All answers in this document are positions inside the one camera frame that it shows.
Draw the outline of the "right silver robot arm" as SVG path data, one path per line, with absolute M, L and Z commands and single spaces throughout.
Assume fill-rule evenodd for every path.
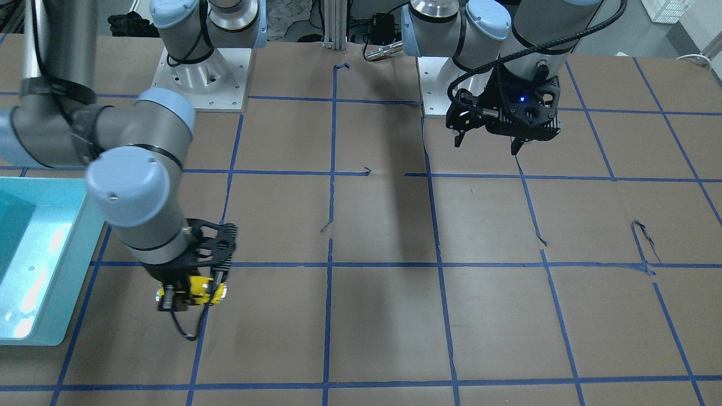
M 160 311 L 222 300 L 234 224 L 188 219 L 177 199 L 194 137 L 185 92 L 231 86 L 221 49 L 261 48 L 264 1 L 152 1 L 149 11 L 177 85 L 129 108 L 99 104 L 95 1 L 27 1 L 20 105 L 2 111 L 2 158 L 23 167 L 84 167 L 89 195 L 129 252 L 160 283 Z

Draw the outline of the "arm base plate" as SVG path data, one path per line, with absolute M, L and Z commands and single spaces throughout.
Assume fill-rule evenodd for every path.
M 465 72 L 451 58 L 417 58 L 422 106 L 426 119 L 446 118 L 451 101 L 448 86 Z
M 199 112 L 242 113 L 253 50 L 218 48 L 209 59 L 193 65 L 171 67 L 162 50 L 151 86 L 183 95 Z

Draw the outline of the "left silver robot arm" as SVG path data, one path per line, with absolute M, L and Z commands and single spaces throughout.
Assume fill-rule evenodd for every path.
M 400 11 L 404 53 L 417 59 L 424 114 L 459 147 L 485 128 L 518 154 L 562 129 L 558 73 L 587 34 L 599 1 L 410 1 Z

